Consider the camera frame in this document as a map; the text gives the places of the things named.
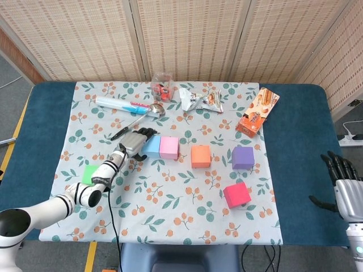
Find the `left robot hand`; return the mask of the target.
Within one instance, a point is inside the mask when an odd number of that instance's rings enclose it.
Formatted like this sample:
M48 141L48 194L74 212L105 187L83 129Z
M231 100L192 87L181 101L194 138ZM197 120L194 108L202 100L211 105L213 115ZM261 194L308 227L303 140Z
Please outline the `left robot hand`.
M156 130L145 127L127 132L119 142L119 150L126 154L127 158L136 159L138 162L142 162L147 158L147 155L141 155L143 146L157 133Z

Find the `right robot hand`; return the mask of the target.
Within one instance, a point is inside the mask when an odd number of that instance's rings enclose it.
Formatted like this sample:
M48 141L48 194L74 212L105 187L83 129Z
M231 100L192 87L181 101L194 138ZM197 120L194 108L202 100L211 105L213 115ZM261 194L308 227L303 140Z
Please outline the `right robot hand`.
M335 193L335 203L318 200L313 195L310 201L321 209L339 213L340 217L350 224L362 223L362 177L355 166L340 155L328 151L321 154L326 164Z

